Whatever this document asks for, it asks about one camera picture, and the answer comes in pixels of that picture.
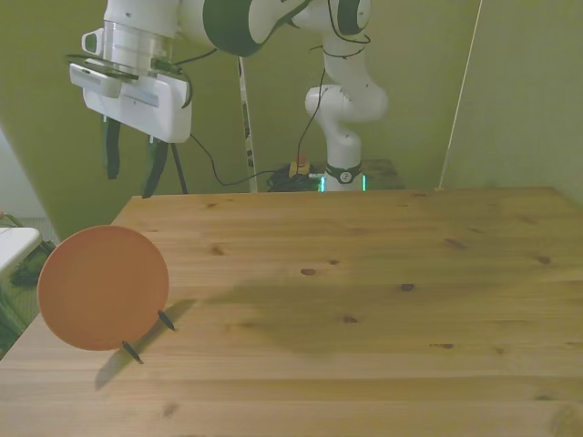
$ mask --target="wood grain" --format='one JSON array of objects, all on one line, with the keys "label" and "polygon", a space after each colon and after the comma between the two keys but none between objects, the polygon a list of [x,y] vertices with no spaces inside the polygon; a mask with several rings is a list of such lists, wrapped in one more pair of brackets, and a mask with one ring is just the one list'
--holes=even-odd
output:
[{"label": "wood grain", "polygon": [[140,366],[37,319],[0,436],[582,436],[582,223],[551,189],[134,198],[178,332]]}]

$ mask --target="small orange object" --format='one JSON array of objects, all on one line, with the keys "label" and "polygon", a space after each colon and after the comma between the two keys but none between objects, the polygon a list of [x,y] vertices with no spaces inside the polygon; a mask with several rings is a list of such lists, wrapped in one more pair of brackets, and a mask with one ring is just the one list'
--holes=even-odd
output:
[{"label": "small orange object", "polygon": [[46,325],[66,343],[109,351],[146,334],[169,295],[162,254],[140,233],[117,226],[83,230],[51,254],[38,281]]},{"label": "small orange object", "polygon": [[298,163],[292,162],[290,164],[290,178],[296,175],[307,176],[310,174],[310,163],[305,155],[300,155],[300,160]]}]

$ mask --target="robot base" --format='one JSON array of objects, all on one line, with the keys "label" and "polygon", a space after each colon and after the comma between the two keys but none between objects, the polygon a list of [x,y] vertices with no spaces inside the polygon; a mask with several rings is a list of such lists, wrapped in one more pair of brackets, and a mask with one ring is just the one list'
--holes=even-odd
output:
[{"label": "robot base", "polygon": [[341,184],[333,176],[326,174],[320,182],[320,192],[327,193],[332,191],[367,191],[368,179],[365,175],[355,178],[351,184]]}]

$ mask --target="green wall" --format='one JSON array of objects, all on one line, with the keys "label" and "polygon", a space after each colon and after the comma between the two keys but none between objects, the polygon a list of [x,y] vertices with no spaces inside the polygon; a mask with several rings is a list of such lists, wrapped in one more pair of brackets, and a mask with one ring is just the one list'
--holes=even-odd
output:
[{"label": "green wall", "polygon": [[[99,115],[85,108],[80,89],[69,84],[63,61],[64,54],[80,52],[82,34],[102,26],[107,1],[5,3],[0,13],[0,128],[61,238],[109,223],[131,196],[140,193],[147,138],[128,127],[123,130],[121,174],[117,181],[108,181],[101,164]],[[177,58],[204,50],[180,44]],[[244,178],[236,58],[215,55],[188,71],[195,88],[193,129],[214,153],[223,178]],[[187,143],[179,149],[191,192],[223,190],[197,146]],[[230,188],[234,189],[245,191],[248,186]],[[170,158],[159,193],[179,192]]]},{"label": "green wall", "polygon": [[445,187],[583,201],[582,126],[583,2],[485,0]]},{"label": "green wall", "polygon": [[[390,158],[409,188],[434,188],[451,135],[479,0],[375,0],[367,48],[373,76],[391,97],[383,120],[355,127],[365,158]],[[295,159],[308,116],[304,98],[322,73],[319,35],[285,26],[246,60],[259,169]],[[325,160],[314,126],[309,159]]]}]

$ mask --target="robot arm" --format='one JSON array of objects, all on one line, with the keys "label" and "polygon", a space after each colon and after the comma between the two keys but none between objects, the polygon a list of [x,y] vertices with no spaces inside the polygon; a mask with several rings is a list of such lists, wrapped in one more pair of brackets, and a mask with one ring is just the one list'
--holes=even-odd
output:
[{"label": "robot arm", "polygon": [[320,88],[311,90],[306,102],[311,114],[321,103],[317,119],[328,140],[328,186],[360,187],[360,139],[340,122],[374,120],[387,108],[386,94],[368,75],[362,40],[354,42],[363,37],[370,8],[371,0],[109,0],[104,27],[82,39],[91,57],[73,59],[69,68],[87,107],[103,116],[109,177],[118,172],[121,124],[149,135],[151,155],[158,160],[152,162],[149,187],[156,186],[168,145],[189,138],[191,84],[172,63],[179,33],[235,56],[251,56],[293,20],[299,28],[322,33],[326,70],[341,84],[323,87],[322,94]]}]

